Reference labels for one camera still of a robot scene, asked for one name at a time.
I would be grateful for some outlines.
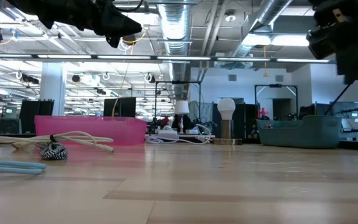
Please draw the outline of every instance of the pink bin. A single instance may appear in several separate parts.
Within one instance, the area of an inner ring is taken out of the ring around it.
[[[84,131],[92,136],[114,140],[113,146],[144,144],[146,121],[124,117],[89,116],[36,116],[35,131],[38,136]]]

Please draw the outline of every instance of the yellow cable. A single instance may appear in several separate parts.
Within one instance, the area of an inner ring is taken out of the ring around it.
[[[138,41],[140,41],[140,40],[142,40],[143,39],[143,37],[144,37],[144,35],[146,35],[146,32],[144,32],[143,33],[143,35],[142,35],[142,37],[140,37],[139,39],[137,39],[137,40],[133,40],[133,41],[126,41],[126,40],[122,40],[123,42],[125,42],[125,43],[128,43],[128,44],[133,44],[133,43],[135,43],[135,42],[138,42]]]
[[[13,40],[13,38],[15,38],[15,33],[12,33],[12,38],[10,38],[10,39],[9,39],[7,42],[5,42],[5,43],[0,43],[0,45],[4,45],[4,44],[9,43],[10,41]]]
[[[131,48],[131,55],[132,55],[132,53],[133,53],[133,51],[134,51],[134,47],[135,47],[135,45],[132,46],[132,48]],[[129,68],[129,63],[128,63],[128,65],[127,65],[127,70],[125,71],[124,78],[122,78],[121,87],[119,88],[119,91],[118,91],[119,94],[121,93],[122,87],[124,86],[124,81],[125,81],[125,77],[127,77],[128,68]],[[112,117],[112,118],[114,117],[114,115],[115,115],[115,113],[116,113],[117,102],[118,102],[118,100],[120,99],[119,94],[118,94],[117,100],[116,100],[116,102],[114,103],[114,106],[113,106],[113,108],[112,108],[112,113],[111,113],[111,117]]]

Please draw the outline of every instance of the door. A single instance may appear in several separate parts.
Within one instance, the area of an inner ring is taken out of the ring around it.
[[[291,114],[291,99],[273,99],[274,120],[286,121]]]

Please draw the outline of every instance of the black frame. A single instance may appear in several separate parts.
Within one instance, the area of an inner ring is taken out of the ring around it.
[[[258,119],[258,100],[257,100],[257,88],[259,86],[266,86],[269,88],[283,88],[283,87],[293,87],[295,89],[295,98],[296,98],[296,118],[299,117],[299,107],[298,107],[298,86],[297,85],[281,85],[281,84],[270,84],[270,85],[255,85],[254,93],[255,93],[255,115]]]
[[[154,91],[154,118],[157,117],[157,85],[159,83],[171,83],[171,84],[191,84],[191,83],[197,83],[199,86],[199,92],[198,92],[198,117],[199,119],[201,119],[201,82],[197,82],[197,81],[190,81],[190,82],[186,82],[186,81],[155,81],[155,91]]]

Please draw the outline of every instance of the wooden table surface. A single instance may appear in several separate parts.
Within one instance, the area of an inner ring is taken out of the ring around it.
[[[68,146],[38,176],[0,174],[0,224],[358,223],[358,151]],[[0,145],[0,160],[40,161]]]

